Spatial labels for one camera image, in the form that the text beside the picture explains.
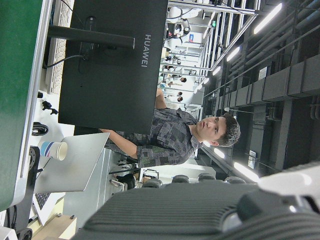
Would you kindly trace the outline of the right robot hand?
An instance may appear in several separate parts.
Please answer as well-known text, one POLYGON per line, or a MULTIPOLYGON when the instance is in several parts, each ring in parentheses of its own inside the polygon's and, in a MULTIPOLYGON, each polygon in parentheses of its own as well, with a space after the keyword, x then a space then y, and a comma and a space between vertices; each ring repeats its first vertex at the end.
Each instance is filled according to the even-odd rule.
POLYGON ((158 188, 112 196, 76 240, 317 240, 320 163, 246 183, 235 176, 196 183, 185 177, 158 188))

